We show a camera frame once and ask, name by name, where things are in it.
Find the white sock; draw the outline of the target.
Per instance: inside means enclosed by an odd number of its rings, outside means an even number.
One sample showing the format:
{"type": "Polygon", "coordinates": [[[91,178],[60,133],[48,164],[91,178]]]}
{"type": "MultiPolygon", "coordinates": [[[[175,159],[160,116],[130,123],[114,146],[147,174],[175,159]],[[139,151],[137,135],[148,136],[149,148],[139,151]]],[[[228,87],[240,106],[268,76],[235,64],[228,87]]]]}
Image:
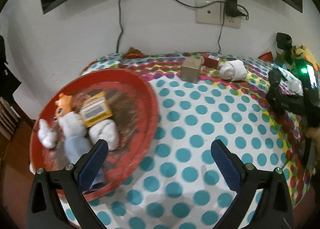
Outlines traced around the white sock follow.
{"type": "Polygon", "coordinates": [[[62,128],[65,139],[74,136],[84,137],[87,134],[87,128],[80,114],[70,112],[58,120],[59,126],[62,128]]]}
{"type": "Polygon", "coordinates": [[[114,151],[119,147],[120,139],[116,123],[111,119],[103,120],[93,125],[88,130],[88,135],[93,144],[102,139],[108,143],[109,151],[114,151]]]}
{"type": "Polygon", "coordinates": [[[219,75],[224,80],[244,81],[247,69],[241,60],[226,61],[221,65],[219,75]]]}

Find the light blue sock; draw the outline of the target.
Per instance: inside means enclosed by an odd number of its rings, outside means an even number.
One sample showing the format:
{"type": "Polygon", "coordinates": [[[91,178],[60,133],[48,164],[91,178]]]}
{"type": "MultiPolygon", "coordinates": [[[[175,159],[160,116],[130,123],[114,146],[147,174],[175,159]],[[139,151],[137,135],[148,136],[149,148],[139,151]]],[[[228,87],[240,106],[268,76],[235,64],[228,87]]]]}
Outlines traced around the light blue sock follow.
{"type": "MultiPolygon", "coordinates": [[[[88,153],[92,148],[91,142],[84,136],[77,135],[68,137],[64,142],[64,150],[69,163],[75,164],[83,154],[88,153]]],[[[89,191],[97,191],[106,185],[106,178],[101,168],[93,180],[89,191]]]]}

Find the orange toy animal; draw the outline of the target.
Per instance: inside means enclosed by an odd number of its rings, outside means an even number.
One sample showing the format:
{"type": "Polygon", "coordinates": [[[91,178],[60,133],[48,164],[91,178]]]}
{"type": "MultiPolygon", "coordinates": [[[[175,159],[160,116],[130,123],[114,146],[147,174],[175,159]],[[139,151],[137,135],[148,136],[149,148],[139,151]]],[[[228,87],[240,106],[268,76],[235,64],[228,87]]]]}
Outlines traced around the orange toy animal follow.
{"type": "Polygon", "coordinates": [[[55,101],[54,121],[60,126],[61,131],[69,129],[74,117],[72,96],[64,93],[59,94],[59,98],[55,101]]]}

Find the tan cardboard box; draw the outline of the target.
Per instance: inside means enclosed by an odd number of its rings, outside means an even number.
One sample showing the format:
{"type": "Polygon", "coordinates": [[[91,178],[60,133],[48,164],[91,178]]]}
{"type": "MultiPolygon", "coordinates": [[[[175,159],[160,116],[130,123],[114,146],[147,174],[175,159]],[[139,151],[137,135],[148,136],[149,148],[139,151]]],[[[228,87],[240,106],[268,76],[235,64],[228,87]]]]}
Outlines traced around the tan cardboard box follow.
{"type": "Polygon", "coordinates": [[[181,80],[198,83],[202,61],[195,57],[188,57],[181,65],[181,80]]]}

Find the yellow book box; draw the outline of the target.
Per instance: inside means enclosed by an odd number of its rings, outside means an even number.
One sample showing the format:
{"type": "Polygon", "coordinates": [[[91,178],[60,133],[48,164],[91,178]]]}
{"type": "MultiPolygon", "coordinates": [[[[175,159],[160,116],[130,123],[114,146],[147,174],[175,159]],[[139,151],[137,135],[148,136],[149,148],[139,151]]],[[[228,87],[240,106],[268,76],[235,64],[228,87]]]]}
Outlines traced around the yellow book box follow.
{"type": "Polygon", "coordinates": [[[113,113],[107,103],[105,91],[101,91],[85,100],[79,114],[87,128],[111,117],[113,113]]]}

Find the red packet at right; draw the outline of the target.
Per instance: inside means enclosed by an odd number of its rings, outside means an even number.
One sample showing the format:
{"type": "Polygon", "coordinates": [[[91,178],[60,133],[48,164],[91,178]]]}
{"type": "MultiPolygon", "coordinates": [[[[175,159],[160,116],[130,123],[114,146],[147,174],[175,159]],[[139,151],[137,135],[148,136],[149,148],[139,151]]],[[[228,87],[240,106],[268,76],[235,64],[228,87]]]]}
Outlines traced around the red packet at right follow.
{"type": "Polygon", "coordinates": [[[273,61],[272,52],[264,53],[263,55],[259,56],[258,59],[268,62],[273,61]]]}

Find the white plastic bag wad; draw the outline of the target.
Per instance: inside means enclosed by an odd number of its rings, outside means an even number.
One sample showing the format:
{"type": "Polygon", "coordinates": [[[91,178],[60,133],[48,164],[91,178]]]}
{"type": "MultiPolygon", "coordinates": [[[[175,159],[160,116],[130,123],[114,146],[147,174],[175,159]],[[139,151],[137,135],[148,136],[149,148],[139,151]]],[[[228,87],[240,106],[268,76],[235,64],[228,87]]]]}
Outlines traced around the white plastic bag wad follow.
{"type": "Polygon", "coordinates": [[[49,127],[46,120],[39,120],[39,130],[37,137],[44,148],[53,149],[57,143],[57,132],[55,129],[49,127]]]}

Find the dark red barcode box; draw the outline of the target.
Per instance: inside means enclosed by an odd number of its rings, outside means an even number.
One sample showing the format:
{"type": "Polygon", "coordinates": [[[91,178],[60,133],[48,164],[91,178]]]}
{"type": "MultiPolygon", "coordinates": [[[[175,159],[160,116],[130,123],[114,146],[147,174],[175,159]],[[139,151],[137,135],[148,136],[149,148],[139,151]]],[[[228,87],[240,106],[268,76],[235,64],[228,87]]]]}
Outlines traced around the dark red barcode box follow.
{"type": "Polygon", "coordinates": [[[200,53],[201,63],[203,66],[213,69],[219,68],[220,58],[209,53],[200,53]]]}

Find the black plug adapter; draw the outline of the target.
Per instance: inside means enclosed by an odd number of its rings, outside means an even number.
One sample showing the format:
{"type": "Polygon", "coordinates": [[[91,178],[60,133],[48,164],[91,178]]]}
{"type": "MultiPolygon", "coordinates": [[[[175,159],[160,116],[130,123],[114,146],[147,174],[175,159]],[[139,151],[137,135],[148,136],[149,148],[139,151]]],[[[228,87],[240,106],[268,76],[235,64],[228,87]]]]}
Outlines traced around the black plug adapter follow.
{"type": "Polygon", "coordinates": [[[246,14],[242,13],[238,9],[238,0],[226,0],[225,1],[225,14],[229,17],[246,17],[246,14]]]}

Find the colourful dotted tablecloth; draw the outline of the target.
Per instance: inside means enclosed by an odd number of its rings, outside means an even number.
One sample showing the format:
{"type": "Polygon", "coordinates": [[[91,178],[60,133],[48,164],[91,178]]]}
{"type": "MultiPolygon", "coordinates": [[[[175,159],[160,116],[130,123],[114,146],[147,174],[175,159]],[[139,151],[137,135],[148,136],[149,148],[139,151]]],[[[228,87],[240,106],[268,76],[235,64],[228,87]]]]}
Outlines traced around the colourful dotted tablecloth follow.
{"type": "Polygon", "coordinates": [[[107,68],[138,71],[152,85],[159,119],[148,153],[115,190],[89,204],[107,228],[212,228],[235,197],[211,154],[219,139],[258,169],[280,167],[296,206],[310,187],[293,143],[300,141],[300,118],[276,118],[268,109],[270,63],[244,59],[248,76],[235,83],[202,68],[193,84],[180,78],[185,53],[125,60],[119,54],[93,61],[88,74],[107,68]]]}

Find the red round tray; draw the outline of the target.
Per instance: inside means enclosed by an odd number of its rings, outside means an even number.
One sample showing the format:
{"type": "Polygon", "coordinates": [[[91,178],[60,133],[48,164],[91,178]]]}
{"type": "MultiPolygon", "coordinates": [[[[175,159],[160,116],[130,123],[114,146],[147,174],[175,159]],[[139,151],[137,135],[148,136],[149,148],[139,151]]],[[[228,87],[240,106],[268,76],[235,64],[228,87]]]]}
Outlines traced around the red round tray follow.
{"type": "Polygon", "coordinates": [[[133,173],[149,150],[159,113],[155,92],[142,74],[127,69],[104,69],[80,76],[61,88],[44,107],[39,119],[56,128],[55,102],[61,93],[72,96],[75,109],[79,110],[85,99],[99,92],[105,92],[120,146],[109,152],[104,162],[107,184],[95,192],[85,193],[88,201],[114,191],[133,173]]]}

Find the red candy wrapper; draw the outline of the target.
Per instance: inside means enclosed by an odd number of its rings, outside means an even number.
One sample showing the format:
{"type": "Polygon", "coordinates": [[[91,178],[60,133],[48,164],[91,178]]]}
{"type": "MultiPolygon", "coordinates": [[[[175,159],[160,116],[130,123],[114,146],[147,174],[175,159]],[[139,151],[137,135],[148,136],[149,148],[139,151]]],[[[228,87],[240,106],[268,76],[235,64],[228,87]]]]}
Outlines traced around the red candy wrapper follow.
{"type": "Polygon", "coordinates": [[[142,58],[143,53],[136,48],[130,47],[127,53],[124,55],[126,59],[136,59],[136,58],[142,58]]]}

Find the white wall socket plate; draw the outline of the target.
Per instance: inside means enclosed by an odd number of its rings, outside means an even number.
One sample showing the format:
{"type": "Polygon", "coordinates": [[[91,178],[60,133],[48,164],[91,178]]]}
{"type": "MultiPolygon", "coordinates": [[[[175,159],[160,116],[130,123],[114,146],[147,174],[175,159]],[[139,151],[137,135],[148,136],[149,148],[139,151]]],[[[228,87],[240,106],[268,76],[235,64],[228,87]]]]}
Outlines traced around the white wall socket plate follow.
{"type": "Polygon", "coordinates": [[[196,0],[195,4],[197,7],[206,5],[204,8],[196,9],[195,22],[198,24],[210,24],[224,27],[230,27],[234,29],[240,29],[242,21],[245,19],[243,16],[240,17],[229,17],[225,15],[225,21],[223,22],[223,5],[220,2],[210,4],[210,1],[196,0]]]}

